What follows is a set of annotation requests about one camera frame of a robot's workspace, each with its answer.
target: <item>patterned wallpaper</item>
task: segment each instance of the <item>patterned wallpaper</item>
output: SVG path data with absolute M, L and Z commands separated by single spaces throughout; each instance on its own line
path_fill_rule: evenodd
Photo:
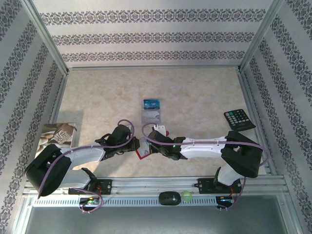
M 239 65 L 272 0 L 34 0 L 68 67 Z
M 10 233 L 62 73 L 18 0 L 0 0 L 0 234 Z
M 245 71 L 275 167 L 312 233 L 311 3 L 287 0 Z

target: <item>black mouse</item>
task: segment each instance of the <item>black mouse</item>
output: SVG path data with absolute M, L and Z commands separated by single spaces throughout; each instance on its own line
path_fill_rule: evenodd
M 159 203 L 163 206 L 176 206 L 181 203 L 181 196 L 173 191 L 163 192 L 159 194 Z

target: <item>beige floor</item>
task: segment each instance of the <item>beige floor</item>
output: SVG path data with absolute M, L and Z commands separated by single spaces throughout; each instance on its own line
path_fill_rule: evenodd
M 79 145 L 111 133 L 123 118 L 141 137 L 144 98 L 160 98 L 161 120 L 171 138 L 225 136 L 230 128 L 223 113 L 247 111 L 234 68 L 71 71 L 58 122 L 77 123 Z M 244 134 L 255 140 L 253 130 Z M 224 164 L 211 158 L 173 161 L 159 154 L 139 160 L 132 152 L 83 166 L 96 176 L 209 176 Z

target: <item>calculator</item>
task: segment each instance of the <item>calculator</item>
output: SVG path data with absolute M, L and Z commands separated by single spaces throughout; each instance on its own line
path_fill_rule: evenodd
M 237 132 L 255 128 L 243 109 L 228 111 L 224 113 L 230 128 Z

